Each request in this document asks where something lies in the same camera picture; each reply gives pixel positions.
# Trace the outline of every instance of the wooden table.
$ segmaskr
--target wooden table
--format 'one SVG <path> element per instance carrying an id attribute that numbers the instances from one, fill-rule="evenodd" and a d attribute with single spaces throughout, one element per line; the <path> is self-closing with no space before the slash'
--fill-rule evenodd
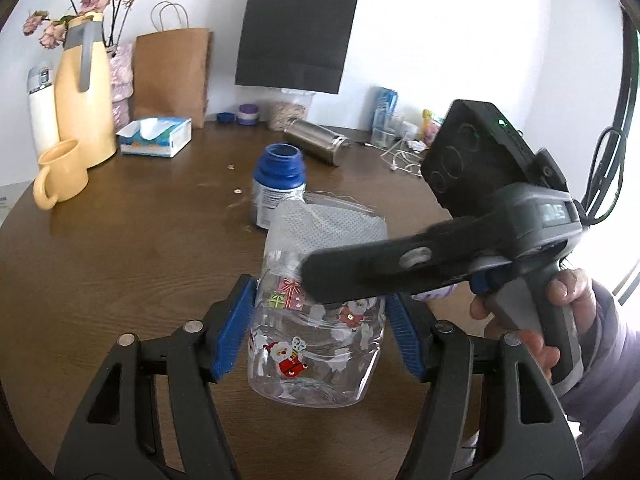
<path id="1" fill-rule="evenodd" d="M 15 205 L 0 229 L 0 379 L 20 433 L 46 466 L 120 334 L 169 335 L 226 297 L 241 273 L 258 275 L 265 232 L 249 221 L 252 171 L 279 140 L 262 126 L 208 124 L 174 159 L 114 156 L 50 212 L 36 208 L 31 188 Z M 392 237 L 448 218 L 422 180 L 392 173 L 379 156 L 357 147 L 341 168 L 306 157 L 308 188 L 375 205 Z M 470 298 L 459 286 L 432 308 L 479 333 Z M 245 479 L 395 477 L 427 386 L 404 369 L 390 330 L 365 399 L 336 410 L 259 396 L 246 382 L 242 348 L 212 392 Z M 180 467 L 166 378 L 158 389 L 167 460 Z"/>

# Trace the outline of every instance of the small jar with purple lid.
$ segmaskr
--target small jar with purple lid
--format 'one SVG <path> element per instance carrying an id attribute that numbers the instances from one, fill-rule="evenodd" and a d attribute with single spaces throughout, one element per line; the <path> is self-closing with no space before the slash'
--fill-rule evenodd
<path id="1" fill-rule="evenodd" d="M 238 107 L 238 113 L 236 114 L 236 121 L 242 126 L 255 126 L 256 124 L 258 124 L 259 116 L 260 109 L 257 105 L 240 105 Z"/>

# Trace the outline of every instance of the metal bolt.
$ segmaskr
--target metal bolt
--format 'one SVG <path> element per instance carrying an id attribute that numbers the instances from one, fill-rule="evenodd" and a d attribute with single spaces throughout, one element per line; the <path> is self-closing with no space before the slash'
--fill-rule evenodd
<path id="1" fill-rule="evenodd" d="M 118 344 L 120 346 L 129 346 L 130 344 L 132 344 L 134 341 L 136 340 L 136 336 L 134 336 L 133 334 L 122 334 L 119 338 L 118 338 Z"/>
<path id="2" fill-rule="evenodd" d="M 189 332 L 190 334 L 194 334 L 202 330 L 203 324 L 199 319 L 194 319 L 192 321 L 187 321 L 184 324 L 184 331 Z"/>
<path id="3" fill-rule="evenodd" d="M 406 252 L 400 257 L 400 267 L 403 269 L 411 269 L 411 267 L 418 264 L 425 264 L 431 260 L 433 251 L 428 247 L 416 247 L 411 251 Z"/>
<path id="4" fill-rule="evenodd" d="M 436 330 L 443 334 L 450 334 L 453 332 L 453 325 L 446 319 L 439 319 L 436 321 Z"/>
<path id="5" fill-rule="evenodd" d="M 502 338 L 504 339 L 504 342 L 509 346 L 518 346 L 521 343 L 518 334 L 514 334 L 513 332 L 507 332 L 502 336 Z"/>

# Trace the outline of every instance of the pink vase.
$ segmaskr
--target pink vase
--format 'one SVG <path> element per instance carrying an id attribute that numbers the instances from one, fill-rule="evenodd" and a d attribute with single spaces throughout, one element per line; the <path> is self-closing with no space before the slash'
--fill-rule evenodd
<path id="1" fill-rule="evenodd" d="M 107 50 L 111 65 L 111 100 L 116 130 L 129 124 L 129 98 L 133 95 L 133 44 L 123 43 Z"/>

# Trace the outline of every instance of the brown paper bag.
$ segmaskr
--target brown paper bag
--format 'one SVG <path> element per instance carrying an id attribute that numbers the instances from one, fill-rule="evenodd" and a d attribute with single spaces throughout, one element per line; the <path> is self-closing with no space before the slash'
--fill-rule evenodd
<path id="1" fill-rule="evenodd" d="M 153 12 L 159 12 L 160 25 L 154 23 Z M 162 12 L 180 7 L 186 17 L 186 28 L 164 30 Z M 136 38 L 133 56 L 133 118 L 187 117 L 194 128 L 204 126 L 207 108 L 207 73 L 209 41 L 207 28 L 189 27 L 189 17 L 180 4 L 161 2 L 151 10 L 151 22 L 158 32 Z"/>

